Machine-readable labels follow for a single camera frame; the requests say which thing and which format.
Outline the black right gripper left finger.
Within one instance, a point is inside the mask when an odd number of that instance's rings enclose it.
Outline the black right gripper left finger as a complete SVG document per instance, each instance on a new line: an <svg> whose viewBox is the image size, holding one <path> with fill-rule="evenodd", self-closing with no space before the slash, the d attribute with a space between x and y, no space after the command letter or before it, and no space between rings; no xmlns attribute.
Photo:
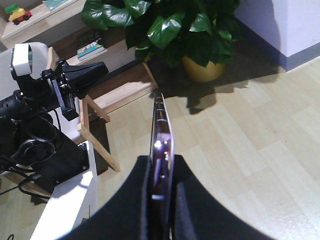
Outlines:
<svg viewBox="0 0 320 240"><path fill-rule="evenodd" d="M148 180L151 159L141 155L129 176L91 218L61 240L147 240Z"/></svg>

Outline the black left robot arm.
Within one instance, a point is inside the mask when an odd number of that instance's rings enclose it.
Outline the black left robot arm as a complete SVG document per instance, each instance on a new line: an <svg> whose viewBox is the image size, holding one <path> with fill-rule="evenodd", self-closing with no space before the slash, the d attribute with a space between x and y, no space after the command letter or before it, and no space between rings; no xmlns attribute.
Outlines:
<svg viewBox="0 0 320 240"><path fill-rule="evenodd" d="M37 79L17 75L19 89L0 102L0 168L36 181L52 192L54 187L89 168L85 146L74 143L53 123L52 111L60 109L68 120L78 117L75 99L83 99L108 73L100 61L70 65L60 60Z"/></svg>

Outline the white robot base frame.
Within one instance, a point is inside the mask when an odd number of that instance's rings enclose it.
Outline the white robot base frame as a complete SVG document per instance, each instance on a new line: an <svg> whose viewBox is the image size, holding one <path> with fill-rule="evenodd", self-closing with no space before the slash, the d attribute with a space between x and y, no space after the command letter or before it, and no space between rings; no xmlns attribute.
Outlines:
<svg viewBox="0 0 320 240"><path fill-rule="evenodd" d="M89 168L54 188L32 233L32 240L57 240L79 226L87 213L97 211L98 174L94 147L88 140Z"/></svg>

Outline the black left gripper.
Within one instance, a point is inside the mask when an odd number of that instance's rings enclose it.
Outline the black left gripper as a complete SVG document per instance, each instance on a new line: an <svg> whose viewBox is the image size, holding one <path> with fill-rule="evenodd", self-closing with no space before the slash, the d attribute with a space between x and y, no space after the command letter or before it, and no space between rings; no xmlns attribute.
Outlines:
<svg viewBox="0 0 320 240"><path fill-rule="evenodd" d="M74 96L83 99L108 72L103 61L70 65L62 59L54 71L47 69L44 76L31 79L31 109L48 113L60 108L70 122L79 117Z"/></svg>

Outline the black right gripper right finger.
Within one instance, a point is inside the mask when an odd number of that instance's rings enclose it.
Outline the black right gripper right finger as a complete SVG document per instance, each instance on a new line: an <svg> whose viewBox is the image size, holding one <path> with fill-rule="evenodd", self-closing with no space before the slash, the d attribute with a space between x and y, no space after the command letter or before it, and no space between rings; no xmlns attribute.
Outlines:
<svg viewBox="0 0 320 240"><path fill-rule="evenodd" d="M174 156L172 184L175 240L271 240L220 204L200 183L182 155Z"/></svg>

